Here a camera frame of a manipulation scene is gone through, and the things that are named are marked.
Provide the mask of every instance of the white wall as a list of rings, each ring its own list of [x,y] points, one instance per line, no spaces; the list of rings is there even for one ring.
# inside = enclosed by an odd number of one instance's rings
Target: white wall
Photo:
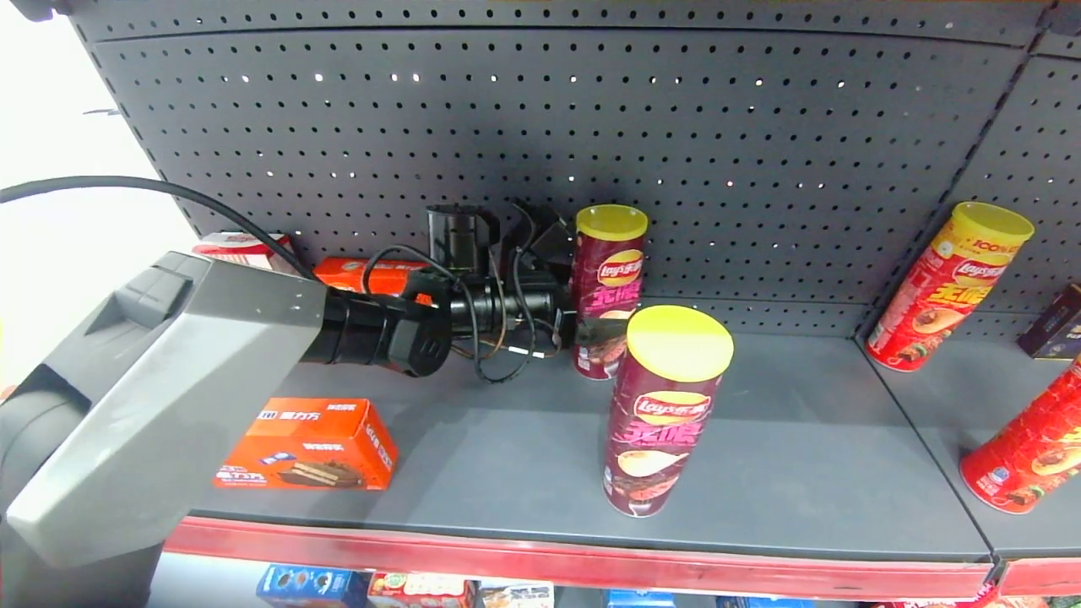
[[[75,174],[157,177],[78,37],[0,1],[0,187]],[[195,235],[170,197],[69,190],[0,206],[0,388],[102,298]]]

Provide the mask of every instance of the red shelf edge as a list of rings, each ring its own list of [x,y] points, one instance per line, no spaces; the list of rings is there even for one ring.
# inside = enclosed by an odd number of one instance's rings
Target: red shelf edge
[[[843,561],[598,547],[187,517],[165,551],[253,561],[875,602],[971,598],[988,564]]]
[[[999,586],[1002,595],[1081,595],[1081,557],[1011,560]]]

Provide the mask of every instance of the snack package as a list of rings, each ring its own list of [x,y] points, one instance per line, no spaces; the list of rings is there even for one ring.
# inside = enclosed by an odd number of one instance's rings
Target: snack package
[[[1081,286],[1067,287],[1017,339],[1036,359],[1073,359],[1081,355]]]
[[[1081,473],[1081,357],[1023,412],[961,459],[961,477],[979,500],[1006,513]]]
[[[398,448],[368,399],[270,399],[214,478],[219,488],[385,490]]]
[[[792,599],[790,597],[743,597],[718,596],[717,608],[814,608],[812,599]]]
[[[349,257],[328,257],[315,268],[316,276],[324,283],[363,293],[360,278],[368,266],[368,260],[352,260]],[[401,295],[405,289],[405,281],[409,280],[411,270],[424,268],[424,262],[402,262],[397,260],[383,260],[372,269],[369,277],[369,287],[372,293],[386,293],[388,295]]]
[[[368,599],[376,608],[472,608],[473,582],[444,574],[376,572]]]
[[[642,247],[649,217],[632,207],[597,204],[579,211],[575,223],[571,299],[579,328],[593,319],[629,318],[642,295]],[[615,331],[592,330],[589,334],[596,340],[575,345],[578,373],[590,380],[615,378],[626,336],[622,323],[614,327]]]
[[[293,246],[289,242],[288,235],[272,233],[270,234],[270,238],[278,241],[290,252],[293,251]],[[232,262],[233,264],[255,266],[264,270],[299,276],[296,268],[290,265],[289,262],[279,257],[277,253],[270,251],[269,247],[263,244],[263,241],[248,233],[213,233],[206,235],[199,244],[191,248],[191,252],[214,257],[215,260]]]
[[[272,564],[255,596],[275,608],[364,608],[368,578],[337,568]]]
[[[976,597],[963,602],[920,599],[913,602],[883,602],[871,608],[1047,608],[1040,596],[1001,597],[991,583],[979,587]]]
[[[676,608],[676,596],[666,591],[610,589],[604,592],[608,608]]]
[[[1033,230],[1007,209],[958,203],[867,339],[871,358],[896,371],[919,369],[990,293]]]
[[[555,608],[556,589],[546,581],[481,579],[479,608]]]
[[[609,413],[602,487],[631,517],[654,515],[698,442],[735,345],[720,322],[684,306],[630,318]]]

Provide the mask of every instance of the yellow lid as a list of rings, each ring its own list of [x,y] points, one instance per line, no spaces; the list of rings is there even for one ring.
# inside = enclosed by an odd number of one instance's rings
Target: yellow lid
[[[996,244],[1022,244],[1036,228],[1019,213],[986,202],[966,200],[953,208],[953,222]]]
[[[578,212],[578,230],[600,240],[630,240],[645,234],[650,219],[625,204],[595,204]]]
[[[685,306],[650,306],[630,317],[627,349],[645,369],[675,382],[703,382],[729,369],[735,344],[724,326]]]

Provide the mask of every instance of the dark snack box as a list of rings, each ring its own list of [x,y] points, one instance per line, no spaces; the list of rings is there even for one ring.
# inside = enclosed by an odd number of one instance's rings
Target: dark snack box
[[[1017,345],[1035,359],[1075,359],[1081,355],[1081,287],[1067,287]]]

